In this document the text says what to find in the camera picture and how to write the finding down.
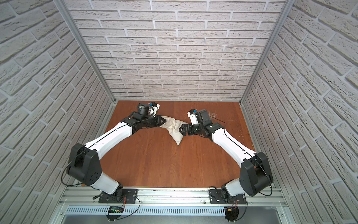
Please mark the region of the beige cloth soil bag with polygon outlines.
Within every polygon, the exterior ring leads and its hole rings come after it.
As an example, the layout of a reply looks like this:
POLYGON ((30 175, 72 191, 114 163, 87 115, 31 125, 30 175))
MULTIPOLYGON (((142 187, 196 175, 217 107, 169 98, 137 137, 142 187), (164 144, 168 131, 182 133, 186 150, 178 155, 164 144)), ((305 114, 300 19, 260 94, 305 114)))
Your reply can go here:
POLYGON ((176 120, 174 118, 167 117, 167 116, 162 116, 162 118, 164 118, 166 122, 160 127, 165 128, 169 132, 171 137, 174 139, 176 144, 179 145, 183 139, 183 135, 179 131, 179 128, 186 123, 181 120, 176 120))

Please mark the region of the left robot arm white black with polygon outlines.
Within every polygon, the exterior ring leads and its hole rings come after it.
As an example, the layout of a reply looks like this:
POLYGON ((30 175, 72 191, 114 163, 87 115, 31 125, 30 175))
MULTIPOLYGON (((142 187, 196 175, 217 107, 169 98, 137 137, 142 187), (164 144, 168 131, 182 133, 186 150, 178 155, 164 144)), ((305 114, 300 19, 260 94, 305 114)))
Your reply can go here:
POLYGON ((70 152, 66 174, 108 195, 116 194, 120 183, 103 172, 100 160, 118 143, 132 136, 138 130, 160 127, 165 123, 166 119, 160 115, 145 117, 134 113, 124 118, 114 128, 98 138, 86 144, 75 144, 70 152))

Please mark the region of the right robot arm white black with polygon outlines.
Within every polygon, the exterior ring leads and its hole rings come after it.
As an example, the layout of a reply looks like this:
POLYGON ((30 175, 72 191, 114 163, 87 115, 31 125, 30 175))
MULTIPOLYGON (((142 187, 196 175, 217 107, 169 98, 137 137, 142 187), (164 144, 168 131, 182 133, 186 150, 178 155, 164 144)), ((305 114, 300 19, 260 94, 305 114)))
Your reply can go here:
POLYGON ((183 124, 179 128, 183 136, 201 135, 223 148, 239 165, 240 176, 223 187, 229 197, 246 193, 253 197, 273 183, 268 157, 263 152, 255 152, 233 136, 219 123, 203 126, 183 124))

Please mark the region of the right controller board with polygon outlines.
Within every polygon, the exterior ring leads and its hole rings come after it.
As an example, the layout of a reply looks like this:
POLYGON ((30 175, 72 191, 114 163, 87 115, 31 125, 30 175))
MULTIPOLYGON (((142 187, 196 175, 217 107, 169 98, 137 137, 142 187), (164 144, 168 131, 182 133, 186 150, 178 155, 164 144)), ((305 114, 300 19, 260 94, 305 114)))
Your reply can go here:
POLYGON ((240 213, 238 207, 225 207, 224 212, 225 212, 225 219, 228 222, 236 221, 240 213))

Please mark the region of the controller board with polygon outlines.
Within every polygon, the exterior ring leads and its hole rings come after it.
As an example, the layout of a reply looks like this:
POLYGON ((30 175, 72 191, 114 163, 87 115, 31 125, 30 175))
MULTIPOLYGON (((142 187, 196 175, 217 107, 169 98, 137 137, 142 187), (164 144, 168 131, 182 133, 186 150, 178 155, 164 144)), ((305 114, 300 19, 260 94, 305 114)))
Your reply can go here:
POLYGON ((123 207, 119 206, 110 206, 107 213, 107 218, 109 221, 115 221, 116 219, 120 218, 124 212, 123 207))
POLYGON ((228 222, 236 221, 240 213, 238 207, 225 207, 224 212, 225 212, 225 219, 228 222))

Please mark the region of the left controller board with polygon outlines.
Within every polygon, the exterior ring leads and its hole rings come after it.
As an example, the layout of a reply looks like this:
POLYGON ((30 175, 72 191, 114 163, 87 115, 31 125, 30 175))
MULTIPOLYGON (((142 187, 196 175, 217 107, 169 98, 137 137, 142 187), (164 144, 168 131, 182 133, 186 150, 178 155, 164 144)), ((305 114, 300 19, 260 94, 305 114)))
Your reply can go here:
POLYGON ((124 212, 123 207, 119 206, 110 206, 107 213, 107 218, 109 221, 115 221, 116 219, 120 218, 124 212))

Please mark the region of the vent grille strip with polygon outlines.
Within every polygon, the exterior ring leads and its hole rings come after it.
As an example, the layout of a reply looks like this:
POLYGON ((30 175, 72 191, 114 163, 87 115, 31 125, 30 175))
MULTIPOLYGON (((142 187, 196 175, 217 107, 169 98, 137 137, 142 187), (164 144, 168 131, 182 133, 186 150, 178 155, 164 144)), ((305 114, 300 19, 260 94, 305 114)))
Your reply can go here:
POLYGON ((112 206, 68 206, 66 215, 145 215, 145 216, 224 216, 220 206, 129 206, 123 212, 114 212, 112 206))

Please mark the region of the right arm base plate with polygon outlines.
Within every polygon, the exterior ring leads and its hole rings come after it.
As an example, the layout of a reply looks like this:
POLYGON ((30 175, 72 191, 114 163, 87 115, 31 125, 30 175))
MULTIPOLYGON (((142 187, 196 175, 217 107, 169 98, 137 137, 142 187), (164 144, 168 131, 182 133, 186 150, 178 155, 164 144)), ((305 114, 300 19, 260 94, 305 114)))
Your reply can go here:
POLYGON ((214 188, 209 188, 208 193, 210 204, 244 205, 247 203, 245 194, 230 196, 225 190, 214 188))

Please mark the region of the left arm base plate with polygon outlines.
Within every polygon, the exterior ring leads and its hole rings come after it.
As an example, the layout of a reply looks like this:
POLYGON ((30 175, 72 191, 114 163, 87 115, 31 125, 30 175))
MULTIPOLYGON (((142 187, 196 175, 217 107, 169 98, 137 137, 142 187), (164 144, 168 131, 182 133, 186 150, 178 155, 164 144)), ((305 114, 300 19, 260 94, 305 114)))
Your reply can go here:
POLYGON ((105 192, 101 192, 99 195, 99 203, 128 203, 134 204, 136 202, 136 196, 138 189, 120 188, 110 195, 105 192))

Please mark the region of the aluminium front rail frame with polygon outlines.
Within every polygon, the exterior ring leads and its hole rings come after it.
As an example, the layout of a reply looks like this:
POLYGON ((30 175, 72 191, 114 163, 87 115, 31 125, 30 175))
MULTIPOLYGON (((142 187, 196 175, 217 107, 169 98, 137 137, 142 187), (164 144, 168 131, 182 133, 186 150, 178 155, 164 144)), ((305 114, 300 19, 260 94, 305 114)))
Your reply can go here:
MULTIPOLYGON (((51 224, 63 224, 70 217, 82 215, 66 215, 68 206, 119 206, 124 209, 129 206, 140 208, 141 206, 220 206, 238 207, 239 221, 258 219, 258 223, 278 222, 280 224, 292 224, 294 222, 288 204, 284 199, 280 188, 266 188, 262 193, 251 197, 245 194, 247 203, 244 205, 233 204, 210 204, 209 188, 154 188, 154 187, 127 187, 127 189, 138 189, 136 202, 128 203, 99 203, 98 190, 90 187, 68 187, 51 219, 51 224)), ((95 215, 83 215, 84 222, 88 222, 95 215)), ((127 220, 134 214, 121 215, 120 218, 127 220)))

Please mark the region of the left corner aluminium post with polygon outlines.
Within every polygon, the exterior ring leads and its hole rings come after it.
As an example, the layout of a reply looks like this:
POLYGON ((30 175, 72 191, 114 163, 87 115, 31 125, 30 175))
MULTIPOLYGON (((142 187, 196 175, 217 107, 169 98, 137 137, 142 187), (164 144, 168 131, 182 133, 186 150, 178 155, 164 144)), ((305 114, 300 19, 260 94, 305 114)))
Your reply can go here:
POLYGON ((60 12, 60 14, 62 15, 64 21, 66 22, 66 24, 68 25, 71 33, 74 36, 74 39, 76 40, 76 42, 78 43, 81 51, 83 52, 84 56, 86 57, 87 61, 89 62, 91 68, 93 69, 96 77, 98 78, 100 84, 102 85, 102 87, 104 88, 107 96, 109 97, 110 101, 115 104, 116 103, 116 99, 113 95, 113 93, 111 92, 107 82, 105 81, 103 74, 100 71, 100 68, 98 66, 98 64, 96 63, 87 43, 85 42, 84 37, 82 36, 80 29, 78 28, 78 26, 76 25, 75 20, 73 19, 72 15, 70 14, 69 9, 67 8, 65 1, 63 0, 54 0, 54 3, 58 9, 58 11, 60 12))

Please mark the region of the corner aluminium post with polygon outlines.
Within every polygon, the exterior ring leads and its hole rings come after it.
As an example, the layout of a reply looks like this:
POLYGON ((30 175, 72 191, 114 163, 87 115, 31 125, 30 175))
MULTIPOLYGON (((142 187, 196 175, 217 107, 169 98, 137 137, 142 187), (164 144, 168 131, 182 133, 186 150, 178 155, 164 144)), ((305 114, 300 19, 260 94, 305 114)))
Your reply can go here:
POLYGON ((258 76, 258 73, 262 67, 262 65, 264 64, 270 50, 272 49, 274 43, 275 43, 275 40, 277 39, 278 37, 278 34, 280 33, 287 17, 288 17, 288 14, 290 13, 293 5, 295 3, 295 0, 288 0, 285 2, 285 4, 283 5, 283 8, 280 12, 280 15, 278 17, 278 20, 277 22, 275 23, 275 26, 273 27, 273 30, 268 38, 268 41, 264 47, 264 50, 259 58, 259 61, 255 67, 255 70, 249 80, 249 83, 241 97, 241 100, 240 100, 240 105, 243 105, 245 99, 247 98, 248 94, 249 94, 249 91, 251 89, 251 87, 253 86, 254 84, 254 81, 256 79, 256 77, 258 76))
POLYGON ((116 103, 116 99, 113 95, 113 93, 111 92, 107 82, 105 81, 103 74, 100 71, 100 68, 98 66, 98 64, 96 63, 87 43, 85 42, 84 37, 82 36, 80 29, 78 28, 78 26, 76 25, 75 20, 73 19, 72 15, 70 14, 69 9, 67 8, 65 1, 63 0, 54 0, 54 3, 58 9, 58 11, 60 12, 60 14, 62 15, 64 21, 66 22, 66 24, 68 25, 71 33, 74 36, 74 39, 76 40, 76 42, 78 43, 81 51, 83 52, 84 56, 86 57, 87 61, 89 62, 91 68, 93 69, 96 77, 98 78, 100 84, 102 85, 102 87, 104 88, 107 96, 109 97, 110 101, 115 104, 116 103))

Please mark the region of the right corner aluminium post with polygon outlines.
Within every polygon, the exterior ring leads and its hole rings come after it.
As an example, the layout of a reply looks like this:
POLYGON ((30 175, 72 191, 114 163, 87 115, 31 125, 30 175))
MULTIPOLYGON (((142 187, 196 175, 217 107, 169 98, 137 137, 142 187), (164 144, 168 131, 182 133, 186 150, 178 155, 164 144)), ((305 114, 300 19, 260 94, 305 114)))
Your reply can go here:
POLYGON ((268 38, 268 41, 264 47, 264 50, 259 58, 259 61, 255 67, 255 70, 249 80, 249 83, 241 97, 241 100, 240 100, 240 105, 243 105, 245 99, 247 98, 248 94, 249 94, 249 91, 251 89, 251 87, 253 86, 254 84, 254 81, 256 79, 256 77, 258 76, 258 73, 262 67, 262 65, 264 64, 270 50, 272 49, 274 43, 275 43, 275 40, 277 39, 278 37, 278 34, 280 33, 287 17, 288 17, 288 14, 290 13, 293 5, 295 3, 295 0, 288 0, 285 2, 285 4, 283 5, 283 8, 280 12, 280 15, 278 17, 278 20, 277 22, 275 23, 275 26, 273 27, 273 30, 268 38))

